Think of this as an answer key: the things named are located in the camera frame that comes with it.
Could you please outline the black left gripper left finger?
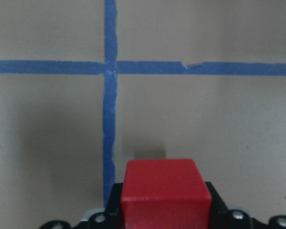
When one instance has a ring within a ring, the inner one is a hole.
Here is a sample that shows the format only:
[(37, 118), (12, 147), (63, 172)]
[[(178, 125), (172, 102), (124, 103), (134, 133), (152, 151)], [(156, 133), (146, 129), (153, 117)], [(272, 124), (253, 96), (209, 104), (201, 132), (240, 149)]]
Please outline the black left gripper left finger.
[(109, 200), (104, 210), (96, 212), (82, 219), (76, 226), (72, 227), (68, 222), (52, 220), (44, 223), (40, 229), (121, 229), (123, 217), (121, 210), (121, 194), (123, 183), (115, 183), (112, 186)]

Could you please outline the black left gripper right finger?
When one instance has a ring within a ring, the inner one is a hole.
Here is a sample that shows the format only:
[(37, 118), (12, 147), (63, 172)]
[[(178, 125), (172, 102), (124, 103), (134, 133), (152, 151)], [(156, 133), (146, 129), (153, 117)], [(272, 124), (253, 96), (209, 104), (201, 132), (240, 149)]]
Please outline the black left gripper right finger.
[(271, 217), (262, 223), (239, 208), (229, 209), (211, 182), (205, 183), (212, 197), (210, 229), (286, 229), (286, 215)]

